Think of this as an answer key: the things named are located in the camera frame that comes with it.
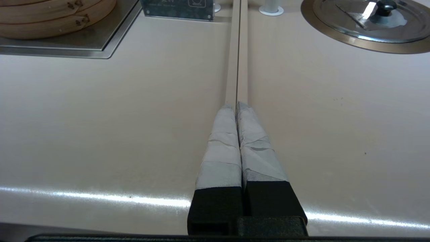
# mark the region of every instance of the metal pot lid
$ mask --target metal pot lid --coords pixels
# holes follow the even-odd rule
[[[364,40],[407,43],[430,36],[430,9],[412,0],[315,0],[329,27]]]

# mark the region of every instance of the round metal rim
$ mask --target round metal rim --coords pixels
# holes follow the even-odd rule
[[[322,22],[313,12],[315,0],[304,0],[301,4],[301,13],[304,19],[319,32],[352,46],[366,50],[373,50],[394,54],[419,54],[430,52],[430,37],[408,43],[384,43],[371,40],[364,40],[357,37],[341,33]]]
[[[321,4],[323,4],[325,0],[314,0],[313,2],[313,12],[317,16],[317,18],[320,19],[320,21],[324,22],[326,25],[330,26],[331,28],[342,32],[344,34],[350,35],[352,37],[357,37],[364,40],[370,40],[370,41],[376,41],[376,42],[384,42],[384,43],[408,43],[408,42],[414,42],[418,40],[422,40],[428,36],[430,36],[430,27],[422,28],[419,32],[415,33],[413,37],[410,37],[406,40],[404,39],[393,39],[393,38],[383,38],[383,37],[377,37],[377,36],[371,36],[371,35],[363,35],[362,33],[350,31],[341,25],[337,23],[329,23],[327,21],[324,21],[324,18],[326,18],[326,15],[321,12],[318,8]],[[420,20],[420,22],[430,22],[430,9],[428,9],[426,6],[423,6],[422,4],[416,3],[414,1],[410,1],[409,3],[405,3],[401,0],[398,1],[399,9],[403,9],[403,11],[409,12],[409,14],[415,16]],[[425,11],[427,14],[423,17],[420,17],[420,14],[415,14],[413,11],[411,11],[411,8],[415,9],[416,11]]]

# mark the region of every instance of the gray tape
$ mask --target gray tape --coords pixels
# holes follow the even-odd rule
[[[237,120],[243,184],[246,186],[247,181],[288,181],[254,110],[245,103],[239,102]]]
[[[242,164],[236,119],[230,105],[217,113],[209,136],[196,190],[210,187],[242,186]]]

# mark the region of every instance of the glossy surface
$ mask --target glossy surface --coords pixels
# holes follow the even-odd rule
[[[228,6],[212,23],[141,14],[109,60],[0,55],[0,222],[186,234]]]
[[[333,29],[364,40],[406,43],[430,35],[430,9],[413,0],[383,2],[366,0],[312,0],[313,13]]]
[[[141,9],[137,0],[122,0],[106,18],[78,32],[41,40],[0,37],[0,54],[108,59]]]
[[[430,53],[346,45],[310,26],[301,1],[278,17],[262,2],[248,16],[249,104],[309,234],[430,237]]]
[[[365,37],[358,38],[344,34],[343,32],[335,30],[334,28],[323,23],[313,11],[313,3],[314,0],[303,1],[301,5],[301,12],[304,18],[315,29],[335,40],[359,48],[385,53],[416,54],[430,51],[430,37],[409,43],[384,43],[372,41]]]

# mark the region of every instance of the black knob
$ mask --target black knob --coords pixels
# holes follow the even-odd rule
[[[397,3],[393,0],[380,0],[376,3],[376,6],[378,6],[378,9],[375,15],[387,17],[391,11],[397,8]]]

